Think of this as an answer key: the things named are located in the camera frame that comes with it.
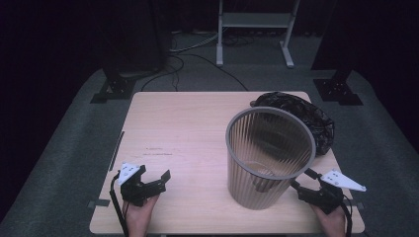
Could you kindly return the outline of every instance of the black bracket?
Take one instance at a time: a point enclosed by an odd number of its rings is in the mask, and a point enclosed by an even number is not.
[[[141,175],[145,173],[142,165],[131,178],[121,185],[123,200],[129,201],[136,206],[143,206],[148,198],[160,195],[166,191],[166,183],[170,180],[170,171],[166,171],[160,180],[145,184],[141,181]]]
[[[310,190],[301,187],[297,181],[293,181],[292,187],[296,189],[298,193],[298,199],[313,205],[317,205],[326,214],[329,214],[334,209],[336,209],[336,207],[341,205],[344,198],[342,189],[322,181],[320,179],[321,175],[317,174],[311,169],[308,169],[304,173],[311,177],[313,180],[318,180],[320,182],[320,190]]]
[[[107,80],[99,93],[95,94],[91,104],[104,104],[108,100],[128,100],[135,86],[134,80],[121,76],[117,68],[103,68]]]
[[[332,79],[314,79],[321,99],[326,102],[339,102],[341,106],[362,106],[363,102],[349,88],[346,80],[351,70],[337,70]]]

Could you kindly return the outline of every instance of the black strap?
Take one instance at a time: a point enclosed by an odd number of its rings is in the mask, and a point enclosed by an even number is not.
[[[352,213],[349,212],[348,207],[344,202],[341,203],[342,209],[345,212],[348,225],[346,226],[346,236],[351,237],[352,235]]]

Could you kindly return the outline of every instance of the shelf leg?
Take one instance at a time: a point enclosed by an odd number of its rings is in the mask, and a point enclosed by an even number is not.
[[[295,22],[296,12],[298,11],[299,1],[300,0],[295,0],[293,3],[293,11],[290,16],[289,25],[287,27],[286,39],[285,41],[280,41],[281,50],[283,51],[284,59],[287,63],[287,68],[294,68],[293,59],[291,58],[288,45],[290,43],[291,34],[293,32],[293,24]]]

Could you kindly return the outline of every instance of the gray carpet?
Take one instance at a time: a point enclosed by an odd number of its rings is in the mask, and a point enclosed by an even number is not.
[[[177,35],[177,48],[202,40]],[[250,91],[304,91],[312,103],[336,125],[332,147],[344,174],[367,186],[353,192],[364,209],[361,215],[371,236],[416,236],[419,230],[419,157],[382,104],[371,85],[353,72],[348,84],[363,106],[322,102],[312,79],[330,78],[333,71],[311,71],[320,39],[294,37],[290,51],[295,69],[287,69],[275,47],[278,39],[256,38],[242,47],[224,48],[223,70],[234,75]],[[214,45],[189,50],[215,62]],[[193,55],[178,73],[179,91],[242,91],[231,76]],[[178,58],[168,65],[178,68]],[[135,92],[153,77],[138,80]],[[108,166],[124,124],[129,100],[90,104],[106,78],[95,72],[81,88],[45,148],[14,205],[0,225],[0,236],[94,236],[89,223]],[[144,91],[174,91],[175,74],[150,81]]]

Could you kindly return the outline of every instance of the wooden table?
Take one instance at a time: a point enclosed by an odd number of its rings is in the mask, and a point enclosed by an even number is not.
[[[320,233],[307,203],[287,189],[273,206],[251,210],[238,204],[227,188],[225,131],[230,120],[249,108],[264,92],[141,92],[133,96],[123,127],[124,136],[113,169],[99,199],[109,195],[112,177],[123,161],[145,165],[145,183],[170,169],[172,178],[155,205],[149,233],[273,234]],[[287,92],[309,100],[303,92]],[[312,169],[325,174],[339,170],[332,150],[315,158]],[[301,175],[300,184],[318,189],[317,181]],[[115,184],[122,204],[120,187]],[[348,190],[344,194],[351,198]],[[354,206],[353,232],[364,231]],[[123,233],[112,203],[96,206],[90,230]]]

